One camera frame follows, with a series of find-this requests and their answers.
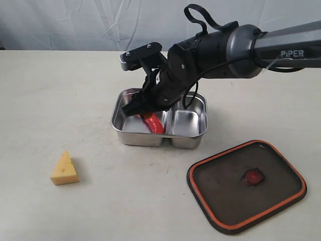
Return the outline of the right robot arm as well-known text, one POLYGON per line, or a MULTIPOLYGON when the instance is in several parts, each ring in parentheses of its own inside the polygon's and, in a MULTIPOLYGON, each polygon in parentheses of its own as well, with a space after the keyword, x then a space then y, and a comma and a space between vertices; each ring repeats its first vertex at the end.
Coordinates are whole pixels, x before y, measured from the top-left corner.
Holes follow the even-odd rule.
POLYGON ((121 54, 125 71, 146 72, 141 90, 123 107, 126 116, 167 111, 186 96, 201 78, 253 78, 263 69, 291 73, 320 67, 320 22, 273 32, 254 25, 231 23, 226 30, 199 33, 174 44, 164 56, 151 42, 121 54))

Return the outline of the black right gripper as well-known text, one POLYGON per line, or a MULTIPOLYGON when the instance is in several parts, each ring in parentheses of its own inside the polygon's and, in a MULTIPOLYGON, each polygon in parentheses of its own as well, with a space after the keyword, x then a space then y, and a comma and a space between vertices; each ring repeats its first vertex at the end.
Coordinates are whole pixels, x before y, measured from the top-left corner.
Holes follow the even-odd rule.
POLYGON ((142 90, 122 107, 125 116, 144 115, 154 111, 168 110, 191 87, 193 77, 183 70, 178 72, 163 67, 145 77, 142 90))

